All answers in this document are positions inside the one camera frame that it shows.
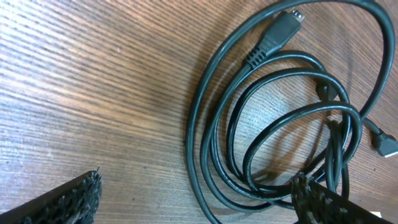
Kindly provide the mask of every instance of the black cable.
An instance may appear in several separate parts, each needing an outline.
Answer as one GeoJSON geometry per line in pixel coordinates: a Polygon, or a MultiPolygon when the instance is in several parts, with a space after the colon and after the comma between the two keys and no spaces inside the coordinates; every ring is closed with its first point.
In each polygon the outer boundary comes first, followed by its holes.
{"type": "MultiPolygon", "coordinates": [[[[264,21],[265,19],[270,18],[270,16],[274,15],[275,13],[281,12],[290,7],[295,7],[301,4],[311,2],[321,1],[281,1],[255,13],[248,20],[243,22],[236,30],[234,30],[233,33],[229,35],[229,37],[220,45],[218,50],[212,56],[211,60],[208,62],[208,65],[206,66],[205,71],[200,78],[197,89],[192,99],[187,120],[187,130],[185,136],[186,160],[193,192],[198,200],[201,209],[203,210],[203,213],[212,223],[220,223],[220,221],[211,212],[201,192],[201,188],[198,183],[197,173],[195,170],[193,153],[198,112],[210,79],[212,78],[221,60],[232,48],[232,46],[255,25],[264,21]]],[[[211,113],[209,113],[209,117],[206,119],[207,123],[203,132],[200,146],[200,167],[206,184],[211,192],[220,202],[225,204],[227,207],[247,213],[260,212],[271,208],[274,205],[285,208],[293,208],[291,203],[282,200],[283,198],[286,198],[290,195],[290,184],[269,186],[255,183],[251,176],[251,161],[260,145],[280,127],[288,122],[306,116],[310,113],[326,110],[341,110],[343,112],[343,120],[340,124],[337,124],[333,121],[330,123],[331,138],[329,140],[328,146],[316,158],[314,158],[314,160],[308,166],[304,167],[301,172],[305,175],[309,175],[316,168],[316,166],[323,159],[325,159],[325,163],[321,166],[321,168],[319,168],[312,174],[312,177],[317,182],[326,180],[328,188],[335,191],[341,174],[341,178],[343,181],[342,195],[348,198],[349,182],[347,163],[354,156],[355,151],[358,148],[358,144],[361,140],[362,120],[366,118],[372,107],[376,104],[376,101],[380,97],[386,85],[394,58],[395,34],[390,18],[388,17],[385,10],[377,3],[365,0],[340,0],[339,2],[354,4],[367,10],[376,18],[382,30],[382,36],[384,41],[382,64],[379,76],[377,78],[377,82],[369,99],[362,107],[360,112],[356,111],[356,109],[349,104],[348,95],[343,85],[336,78],[334,78],[325,71],[325,68],[318,59],[310,54],[300,51],[278,52],[278,50],[283,47],[283,45],[291,38],[292,35],[294,35],[298,31],[300,27],[299,23],[297,24],[297,22],[294,22],[295,20],[291,19],[293,18],[292,15],[282,16],[282,18],[278,20],[278,23],[284,23],[284,25],[292,25],[289,27],[291,28],[289,33],[283,33],[283,31],[285,31],[286,29],[270,28],[267,31],[272,32],[273,37],[276,38],[274,38],[273,41],[270,41],[269,35],[263,36],[263,39],[259,41],[254,50],[249,54],[248,59],[243,64],[243,66],[238,70],[232,80],[227,84],[221,96],[218,98],[218,101],[214,105],[211,113]],[[228,169],[236,176],[236,178],[247,186],[242,187],[241,185],[236,183],[230,176],[228,176],[227,172],[223,169],[223,166],[221,165],[218,156],[218,143],[216,132],[217,126],[227,102],[229,101],[231,95],[237,89],[237,87],[242,84],[242,82],[248,76],[250,76],[250,74],[252,74],[261,66],[282,59],[300,59],[308,62],[313,68],[290,68],[268,74],[254,82],[248,89],[246,89],[246,91],[242,94],[242,96],[236,103],[227,130],[227,165],[228,169]],[[312,105],[304,106],[302,108],[291,111],[274,121],[266,129],[264,129],[252,142],[243,160],[243,171],[240,171],[234,160],[233,142],[236,125],[238,123],[239,115],[241,114],[243,106],[245,105],[249,97],[260,87],[274,80],[292,76],[308,76],[316,78],[317,80],[321,80],[328,85],[331,85],[337,91],[340,101],[322,101],[319,103],[314,103],[312,105]],[[349,142],[347,150],[344,151],[344,147],[348,140],[350,132],[352,132],[351,141],[349,142]],[[262,202],[262,204],[256,206],[247,206],[241,205],[228,199],[217,188],[211,177],[208,167],[209,154],[217,173],[229,187],[231,187],[239,194],[262,202]]]]}

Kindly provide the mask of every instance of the brown wood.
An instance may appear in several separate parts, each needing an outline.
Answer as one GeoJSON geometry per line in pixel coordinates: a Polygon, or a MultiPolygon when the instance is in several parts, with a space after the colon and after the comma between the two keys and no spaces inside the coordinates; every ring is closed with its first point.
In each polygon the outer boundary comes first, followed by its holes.
{"type": "MultiPolygon", "coordinates": [[[[96,223],[208,223],[192,194],[183,158],[190,99],[219,44],[269,3],[1,1],[0,213],[99,166],[104,189],[96,223]]],[[[397,25],[398,2],[380,3],[397,25]]],[[[285,48],[318,57],[344,83],[352,104],[362,107],[381,63],[376,21],[346,4],[298,9],[307,17],[285,48]]],[[[220,93],[265,24],[222,62],[206,98],[220,93]]],[[[273,63],[242,89],[271,71],[297,66],[302,64],[273,63]]],[[[395,63],[369,115],[396,136],[397,69],[395,63]]],[[[307,78],[288,78],[257,92],[238,127],[238,164],[267,124],[318,101],[314,89],[307,78]]],[[[262,170],[258,175],[273,184],[287,180],[326,144],[322,119],[314,114],[278,131],[256,156],[253,169],[262,170]]],[[[365,130],[349,171],[351,201],[398,223],[398,157],[380,157],[365,130]]],[[[282,208],[236,213],[202,186],[225,223],[297,220],[294,211],[282,208]]],[[[219,186],[232,199],[245,201],[219,186]]]]}

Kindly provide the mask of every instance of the cable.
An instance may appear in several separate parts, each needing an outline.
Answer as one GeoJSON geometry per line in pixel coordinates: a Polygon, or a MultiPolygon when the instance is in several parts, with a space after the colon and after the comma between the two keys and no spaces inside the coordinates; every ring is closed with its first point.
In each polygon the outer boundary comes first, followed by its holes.
{"type": "MultiPolygon", "coordinates": [[[[203,213],[212,223],[220,223],[220,221],[211,212],[201,192],[193,153],[198,112],[208,84],[224,56],[230,51],[232,46],[255,25],[285,9],[311,2],[321,1],[280,1],[255,13],[253,16],[243,22],[236,30],[234,30],[232,34],[227,37],[226,40],[224,40],[224,42],[220,45],[218,50],[214,53],[214,55],[208,62],[208,65],[206,66],[205,71],[200,78],[191,102],[191,107],[187,118],[185,155],[188,174],[190,177],[193,192],[198,200],[199,206],[203,210],[203,213]]],[[[378,5],[374,1],[340,0],[338,2],[354,4],[367,10],[376,18],[381,27],[384,41],[384,53],[382,56],[379,76],[371,95],[369,96],[365,105],[362,107],[361,111],[358,112],[354,107],[349,104],[349,98],[343,85],[335,77],[326,72],[324,66],[320,63],[318,59],[305,52],[279,51],[283,47],[283,45],[287,41],[289,41],[289,39],[300,29],[300,22],[303,19],[303,15],[298,11],[292,11],[290,13],[282,12],[277,17],[277,20],[273,23],[273,25],[271,25],[271,27],[264,32],[261,40],[248,55],[242,67],[236,72],[232,80],[227,84],[226,88],[223,90],[221,96],[218,98],[216,104],[212,108],[211,113],[209,113],[209,117],[206,119],[207,122],[200,145],[200,168],[205,182],[211,192],[220,202],[222,202],[227,207],[237,210],[239,212],[246,213],[261,212],[275,205],[293,209],[291,203],[282,200],[283,198],[286,198],[290,195],[290,184],[270,186],[256,183],[251,176],[251,161],[256,151],[259,149],[260,145],[280,127],[310,113],[327,110],[341,110],[343,112],[343,120],[340,124],[338,124],[336,121],[332,121],[329,123],[331,137],[326,149],[323,150],[316,158],[314,158],[314,160],[308,166],[304,167],[301,172],[305,175],[310,175],[310,173],[312,173],[316,166],[321,163],[323,159],[325,159],[325,163],[321,166],[321,168],[319,168],[312,174],[312,177],[317,182],[325,180],[327,187],[334,192],[336,191],[336,187],[341,178],[343,183],[342,196],[348,198],[349,180],[347,163],[354,156],[358,148],[358,144],[361,140],[362,120],[366,118],[372,107],[376,104],[376,101],[379,99],[386,85],[389,73],[391,71],[392,61],[394,59],[395,34],[392,22],[387,13],[380,5],[378,5]],[[246,91],[241,95],[231,115],[227,130],[227,166],[228,169],[236,176],[236,178],[245,186],[247,186],[242,187],[241,185],[236,183],[230,176],[228,176],[227,172],[224,170],[221,164],[218,155],[216,129],[221,114],[227,102],[231,98],[231,95],[234,93],[237,87],[242,84],[242,82],[245,81],[245,79],[247,79],[247,77],[255,72],[258,68],[276,60],[283,59],[303,60],[308,62],[312,66],[312,68],[290,68],[273,72],[260,78],[259,80],[254,82],[249,88],[247,88],[246,91]],[[260,87],[270,82],[273,82],[274,80],[292,76],[308,76],[316,78],[317,80],[321,80],[327,85],[331,85],[336,90],[340,101],[321,101],[319,103],[307,105],[302,108],[293,110],[274,121],[266,129],[264,129],[252,142],[244,156],[243,169],[242,171],[240,171],[234,160],[233,142],[236,125],[238,123],[239,116],[245,103],[250,98],[250,96],[260,87]],[[348,136],[351,132],[351,141],[349,142],[347,150],[344,151],[348,136]],[[208,167],[209,154],[218,175],[223,179],[225,184],[227,184],[237,193],[247,196],[249,198],[256,199],[262,202],[262,204],[255,206],[241,205],[228,199],[215,185],[213,178],[210,174],[210,170],[208,167]]]]}

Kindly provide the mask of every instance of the wooden surface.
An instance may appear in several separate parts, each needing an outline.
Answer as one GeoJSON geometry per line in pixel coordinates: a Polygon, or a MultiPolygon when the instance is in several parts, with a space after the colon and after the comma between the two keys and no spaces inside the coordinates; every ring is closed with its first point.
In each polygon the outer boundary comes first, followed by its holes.
{"type": "MultiPolygon", "coordinates": [[[[208,223],[192,194],[183,159],[190,99],[221,41],[269,3],[2,0],[0,213],[99,166],[103,197],[96,223],[208,223]]],[[[380,3],[397,25],[398,2],[380,3]]],[[[345,4],[298,9],[306,20],[285,48],[318,57],[344,83],[352,104],[362,107],[381,63],[376,21],[345,4]]],[[[266,24],[235,46],[206,98],[220,93],[266,24]]],[[[243,88],[271,71],[297,66],[303,65],[273,63],[256,72],[243,88]]],[[[395,136],[397,69],[395,63],[369,115],[395,136]]],[[[317,101],[314,89],[307,78],[288,78],[258,91],[238,126],[238,164],[245,147],[267,124],[317,101]]],[[[322,119],[322,114],[314,114],[274,134],[254,160],[257,175],[281,183],[319,153],[328,139],[322,119]]],[[[380,157],[371,149],[365,130],[349,171],[350,199],[398,223],[398,157],[380,157]]],[[[219,186],[231,199],[246,200],[219,186]]],[[[206,187],[202,189],[225,223],[297,219],[294,211],[281,208],[236,213],[217,202],[206,187]]]]}

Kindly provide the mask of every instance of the usb connector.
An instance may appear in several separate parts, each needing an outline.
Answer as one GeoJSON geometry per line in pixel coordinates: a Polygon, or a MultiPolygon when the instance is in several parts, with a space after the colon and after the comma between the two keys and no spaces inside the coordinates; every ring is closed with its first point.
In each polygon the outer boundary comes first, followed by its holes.
{"type": "Polygon", "coordinates": [[[305,16],[294,9],[281,12],[261,35],[259,42],[246,57],[252,68],[263,62],[268,56],[280,50],[301,28],[305,16]]]}

